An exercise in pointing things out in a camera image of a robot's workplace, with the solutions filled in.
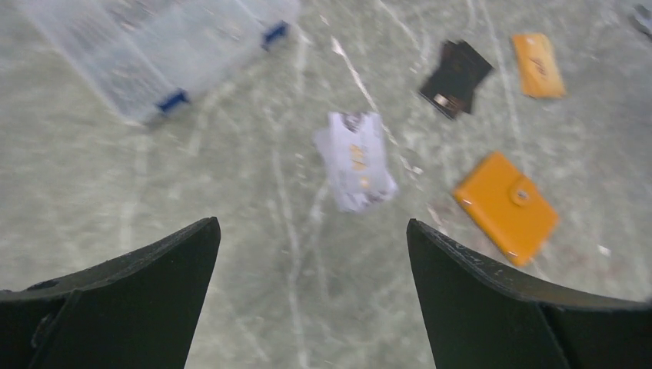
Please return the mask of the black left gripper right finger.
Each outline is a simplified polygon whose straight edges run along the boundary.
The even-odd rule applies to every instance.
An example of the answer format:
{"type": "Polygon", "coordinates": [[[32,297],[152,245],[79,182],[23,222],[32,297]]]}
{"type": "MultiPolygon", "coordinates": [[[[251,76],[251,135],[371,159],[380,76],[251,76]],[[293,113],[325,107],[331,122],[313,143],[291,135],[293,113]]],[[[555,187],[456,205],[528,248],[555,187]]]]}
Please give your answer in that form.
{"type": "Polygon", "coordinates": [[[407,247],[439,368],[649,368],[651,306],[552,284],[412,219],[407,247]]]}

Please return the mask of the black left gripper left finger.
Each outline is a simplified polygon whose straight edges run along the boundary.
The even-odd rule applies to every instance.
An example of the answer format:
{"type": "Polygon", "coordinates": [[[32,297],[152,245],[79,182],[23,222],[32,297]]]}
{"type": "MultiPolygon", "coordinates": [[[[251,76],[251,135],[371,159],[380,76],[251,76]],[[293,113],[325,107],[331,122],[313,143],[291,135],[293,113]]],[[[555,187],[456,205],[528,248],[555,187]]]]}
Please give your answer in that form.
{"type": "Polygon", "coordinates": [[[153,244],[1,292],[3,368],[183,368],[221,240],[203,218],[153,244]]]}

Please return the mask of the orange leather card holder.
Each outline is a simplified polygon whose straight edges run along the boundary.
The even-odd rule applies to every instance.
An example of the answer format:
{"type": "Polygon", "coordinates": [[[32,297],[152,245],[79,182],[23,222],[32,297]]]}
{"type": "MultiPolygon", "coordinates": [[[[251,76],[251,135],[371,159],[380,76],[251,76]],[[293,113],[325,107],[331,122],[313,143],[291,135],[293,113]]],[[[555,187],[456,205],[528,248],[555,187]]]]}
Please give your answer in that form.
{"type": "Polygon", "coordinates": [[[559,221],[536,184],[499,151],[487,155],[453,196],[516,267],[531,262],[559,221]]]}

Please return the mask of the silver VIP card top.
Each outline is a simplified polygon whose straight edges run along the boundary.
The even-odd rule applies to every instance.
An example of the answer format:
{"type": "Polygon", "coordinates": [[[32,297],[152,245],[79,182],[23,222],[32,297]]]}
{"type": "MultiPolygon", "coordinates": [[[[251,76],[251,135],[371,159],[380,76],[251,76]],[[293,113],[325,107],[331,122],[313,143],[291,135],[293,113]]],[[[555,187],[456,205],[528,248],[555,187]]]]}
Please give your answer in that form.
{"type": "Polygon", "coordinates": [[[364,212],[397,194],[377,112],[330,112],[328,126],[313,141],[340,211],[364,212]]]}

